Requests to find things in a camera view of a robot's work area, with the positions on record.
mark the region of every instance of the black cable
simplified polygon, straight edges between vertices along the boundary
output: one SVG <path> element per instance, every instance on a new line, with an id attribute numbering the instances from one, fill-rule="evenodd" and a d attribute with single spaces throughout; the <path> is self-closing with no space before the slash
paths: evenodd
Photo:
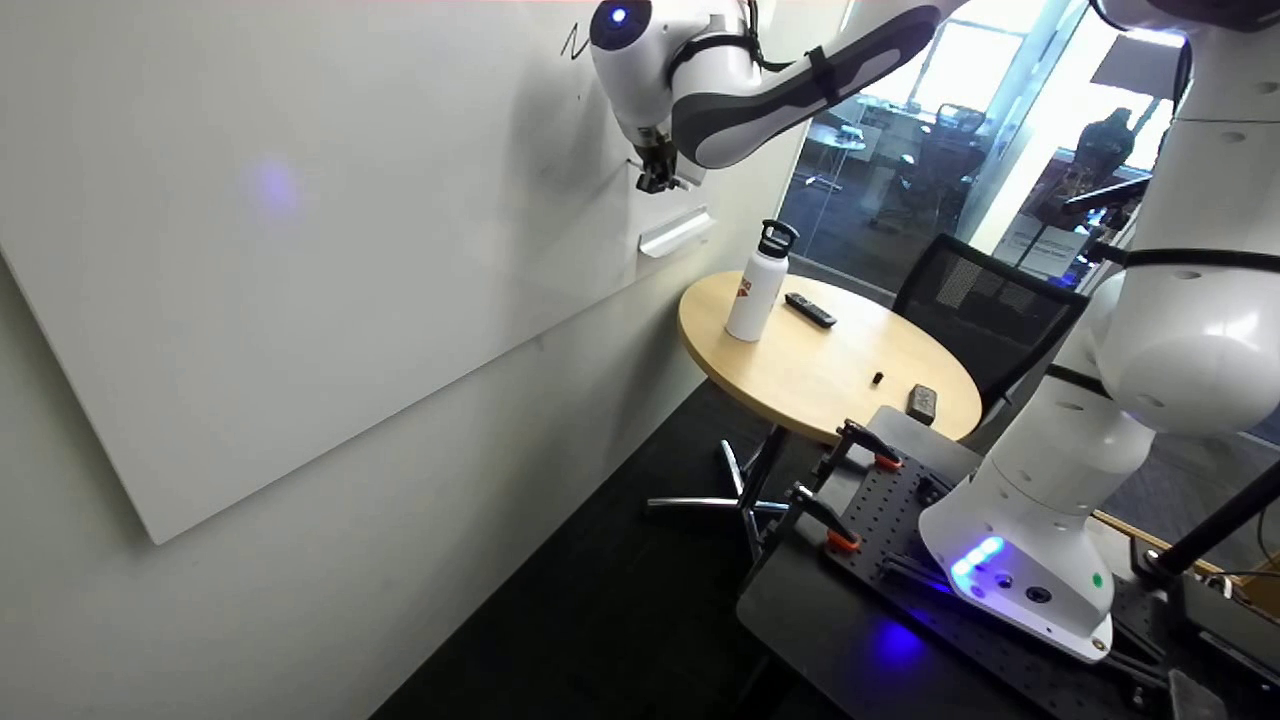
<path id="1" fill-rule="evenodd" d="M 1088 0 L 1088 7 L 1093 7 L 1105 24 L 1110 24 L 1117 32 L 1127 32 L 1117 17 L 1105 13 L 1099 0 Z"/>
<path id="2" fill-rule="evenodd" d="M 1172 68 L 1172 109 L 1182 103 L 1188 88 L 1191 88 L 1191 68 L 1195 68 L 1195 52 L 1191 39 L 1182 39 L 1182 48 L 1176 52 L 1176 68 Z"/>
<path id="3" fill-rule="evenodd" d="M 750 52 L 750 61 L 761 63 L 761 68 L 767 68 L 767 74 L 782 74 L 787 63 L 776 63 L 776 61 L 767 61 L 764 52 L 761 52 L 761 0 L 749 0 L 749 52 Z"/>
<path id="4" fill-rule="evenodd" d="M 1221 581 L 1221 578 L 1270 578 L 1270 568 L 1280 568 L 1280 558 L 1275 558 L 1275 547 L 1266 546 L 1266 513 L 1270 513 L 1270 506 L 1264 506 L 1264 510 L 1255 513 L 1255 520 L 1250 520 L 1250 546 L 1255 546 L 1255 551 L 1264 558 L 1266 568 L 1239 568 L 1239 571 L 1221 568 L 1221 571 L 1209 571 L 1209 581 Z"/>

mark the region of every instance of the white wall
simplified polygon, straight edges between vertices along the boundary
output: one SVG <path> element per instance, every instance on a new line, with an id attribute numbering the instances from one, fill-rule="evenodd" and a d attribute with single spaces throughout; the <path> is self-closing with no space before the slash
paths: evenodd
<path id="1" fill-rule="evenodd" d="M 154 546 L 626 288 L 620 236 L 700 206 L 630 191 L 578 22 L 0 0 L 0 247 Z"/>
<path id="2" fill-rule="evenodd" d="M 707 246 L 162 547 L 2 268 L 0 718 L 366 718 L 695 387 L 675 298 L 795 152 L 707 179 Z"/>

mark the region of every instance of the office chair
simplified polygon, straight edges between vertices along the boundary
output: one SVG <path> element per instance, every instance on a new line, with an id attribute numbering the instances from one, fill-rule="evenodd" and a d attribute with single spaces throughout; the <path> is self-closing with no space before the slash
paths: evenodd
<path id="1" fill-rule="evenodd" d="M 1013 387 L 1064 340 L 1082 298 L 934 236 L 890 308 L 934 335 L 975 381 L 986 425 Z"/>

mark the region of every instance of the white robot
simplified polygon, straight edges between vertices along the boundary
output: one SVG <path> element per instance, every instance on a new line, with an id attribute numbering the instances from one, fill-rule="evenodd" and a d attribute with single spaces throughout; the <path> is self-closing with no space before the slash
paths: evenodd
<path id="1" fill-rule="evenodd" d="M 767 68 L 750 0 L 605 0 L 590 61 L 641 188 L 726 169 L 918 52 L 962 0 L 854 0 L 849 28 Z M 1280 404 L 1280 0 L 1134 0 L 1195 52 L 1138 216 L 1028 409 L 928 513 L 954 597 L 1094 665 L 1110 571 L 1082 524 L 1157 432 L 1227 435 Z"/>

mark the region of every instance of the round table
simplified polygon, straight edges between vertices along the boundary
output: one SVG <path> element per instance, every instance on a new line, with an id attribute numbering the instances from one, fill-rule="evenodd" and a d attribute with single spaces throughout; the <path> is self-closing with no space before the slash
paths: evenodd
<path id="1" fill-rule="evenodd" d="M 962 363 L 911 320 L 845 288 L 787 276 L 801 294 L 834 315 L 833 328 L 801 314 L 770 308 L 764 335 L 743 345 L 722 334 L 739 273 L 689 285 L 678 298 L 678 335 L 689 355 L 743 409 L 764 419 L 833 445 L 845 419 L 870 425 L 880 404 L 903 409 L 911 383 L 934 387 L 930 427 L 961 439 L 975 427 L 984 402 Z"/>

